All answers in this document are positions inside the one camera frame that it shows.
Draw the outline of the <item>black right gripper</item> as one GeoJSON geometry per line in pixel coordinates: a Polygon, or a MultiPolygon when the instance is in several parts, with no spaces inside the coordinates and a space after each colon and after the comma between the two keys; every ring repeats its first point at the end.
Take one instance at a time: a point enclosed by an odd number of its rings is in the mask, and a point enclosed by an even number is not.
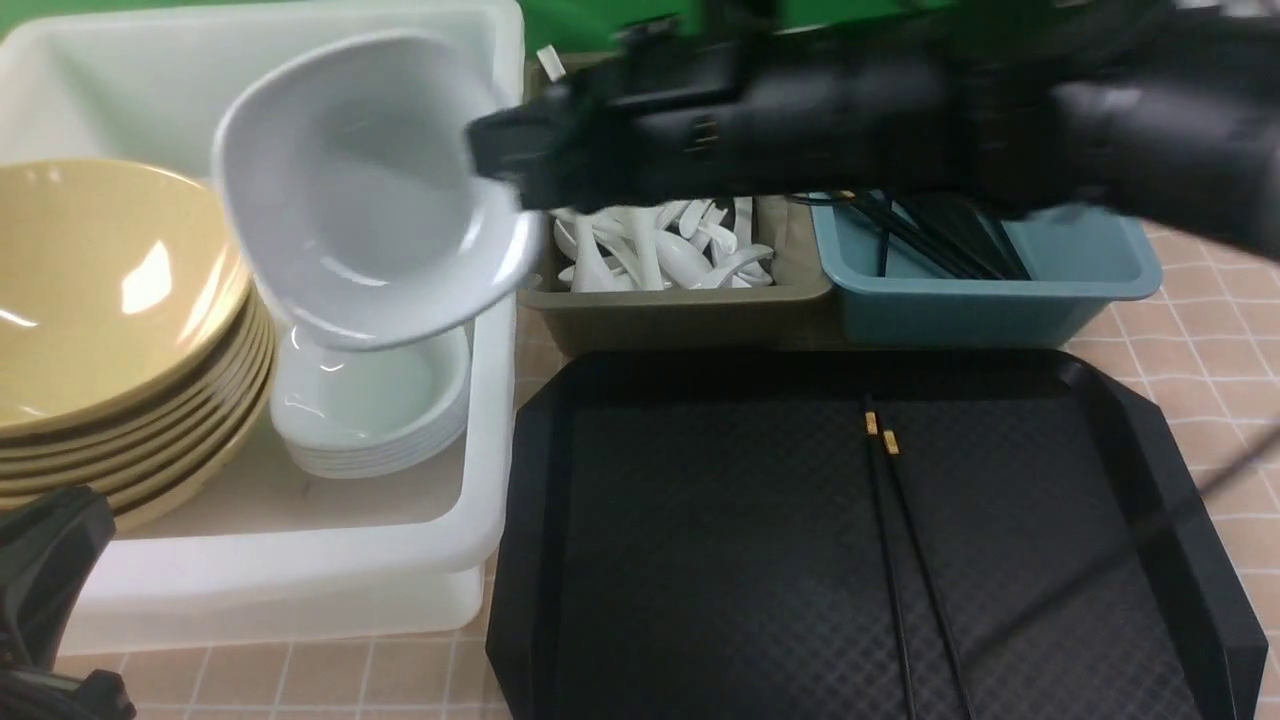
{"type": "Polygon", "coordinates": [[[467,141],[529,210],[961,183],[955,83],[910,20],[732,38],[649,22],[467,141]]]}

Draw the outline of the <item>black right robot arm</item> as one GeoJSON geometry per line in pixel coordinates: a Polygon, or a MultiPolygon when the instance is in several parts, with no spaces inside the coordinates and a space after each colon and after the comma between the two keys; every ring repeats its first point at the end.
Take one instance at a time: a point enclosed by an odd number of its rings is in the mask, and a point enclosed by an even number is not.
{"type": "Polygon", "coordinates": [[[1277,18],[1175,1],[955,1],[782,29],[708,1],[468,124],[524,208],[959,193],[1009,219],[1088,204],[1277,259],[1277,18]]]}

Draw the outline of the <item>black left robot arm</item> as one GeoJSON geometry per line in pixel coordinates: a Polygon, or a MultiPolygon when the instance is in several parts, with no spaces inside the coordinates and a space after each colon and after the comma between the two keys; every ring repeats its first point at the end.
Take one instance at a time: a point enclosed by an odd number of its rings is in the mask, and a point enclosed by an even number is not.
{"type": "Polygon", "coordinates": [[[116,530],[108,500],[87,487],[45,495],[1,519],[1,716],[134,719],[122,676],[54,671],[63,634],[116,530]]]}

